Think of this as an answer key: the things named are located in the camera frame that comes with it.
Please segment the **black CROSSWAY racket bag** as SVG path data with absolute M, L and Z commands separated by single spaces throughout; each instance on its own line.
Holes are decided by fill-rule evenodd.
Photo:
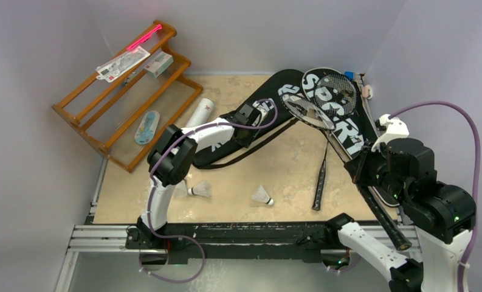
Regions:
M 264 125 L 272 119 L 275 119 L 275 121 L 261 130 L 236 128 L 235 130 L 239 131 L 240 135 L 235 135 L 229 141 L 219 142 L 198 151 L 193 158 L 193 166 L 201 170 L 213 170 L 236 164 L 295 125 L 298 120 L 287 111 L 280 96 L 285 93 L 300 93 L 303 76 L 304 73 L 296 69 L 278 71 L 237 109 L 220 115 L 228 122 L 253 127 Z M 260 121 L 259 114 L 252 113 L 253 104 L 261 99 L 271 99 L 274 102 L 266 101 L 261 104 L 263 109 L 267 111 L 267 117 L 263 121 Z

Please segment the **black racket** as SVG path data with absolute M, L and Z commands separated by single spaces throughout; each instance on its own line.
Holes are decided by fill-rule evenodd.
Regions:
M 297 120 L 319 130 L 338 154 L 342 162 L 350 162 L 351 157 L 345 153 L 342 146 L 337 143 L 335 137 L 332 135 L 335 125 L 317 105 L 309 101 L 307 98 L 296 94 L 283 94 L 280 97 L 280 100 L 286 110 Z M 371 186 L 368 183 L 363 182 L 359 177 L 352 176 L 351 179 L 353 184 L 357 187 L 358 192 L 376 217 L 376 220 L 389 236 L 395 249 L 398 251 L 405 251 L 410 248 L 410 240 L 408 240 L 399 230 L 396 222 L 391 219 L 388 212 L 377 202 L 377 199 L 375 199 L 371 192 Z
M 356 89 L 348 77 L 341 73 L 329 72 L 319 78 L 313 90 L 313 101 L 328 118 L 334 120 L 351 114 L 357 105 Z M 326 157 L 329 142 L 326 141 L 323 161 L 318 172 L 312 210 L 319 211 L 326 179 Z

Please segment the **black SPORT racket bag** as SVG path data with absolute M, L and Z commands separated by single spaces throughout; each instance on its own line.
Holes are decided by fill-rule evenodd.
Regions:
M 329 72 L 341 73 L 331 68 L 314 68 L 304 73 L 304 76 L 301 80 L 301 90 L 307 99 L 312 103 L 314 103 L 313 90 L 315 84 L 318 82 L 319 78 L 323 77 Z M 371 125 L 371 121 L 367 116 L 365 102 L 361 97 L 360 89 L 357 83 L 351 79 L 349 80 L 357 91 L 357 105 L 351 114 L 332 120 L 336 126 L 332 132 L 339 144 L 342 145 L 345 153 L 353 158 L 356 154 L 358 154 L 362 148 L 362 144 L 365 141 L 373 141 L 377 138 L 377 135 L 373 129 L 373 126 Z

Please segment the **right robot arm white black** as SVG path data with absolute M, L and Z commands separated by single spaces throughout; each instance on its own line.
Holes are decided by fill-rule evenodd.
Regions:
M 475 229 L 477 205 L 464 189 L 438 181 L 432 149 L 417 139 L 395 139 L 381 153 L 364 146 L 344 167 L 393 247 L 346 214 L 331 220 L 324 231 L 329 246 L 343 245 L 358 253 L 385 277 L 391 291 L 469 290 L 464 253 Z M 393 196 L 411 220 L 420 260 L 403 254 L 411 243 L 373 197 L 373 187 Z

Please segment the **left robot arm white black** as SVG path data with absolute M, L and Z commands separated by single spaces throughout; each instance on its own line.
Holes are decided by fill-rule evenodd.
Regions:
M 195 127 L 179 128 L 171 125 L 162 133 L 148 155 L 151 190 L 145 212 L 139 222 L 146 228 L 140 240 L 150 249 L 162 245 L 164 239 L 185 238 L 187 235 L 164 235 L 168 207 L 174 189 L 188 174 L 195 154 L 219 142 L 240 139 L 245 142 L 277 119 L 278 108 L 272 99 L 261 99 L 243 105 L 240 110 L 223 115 Z

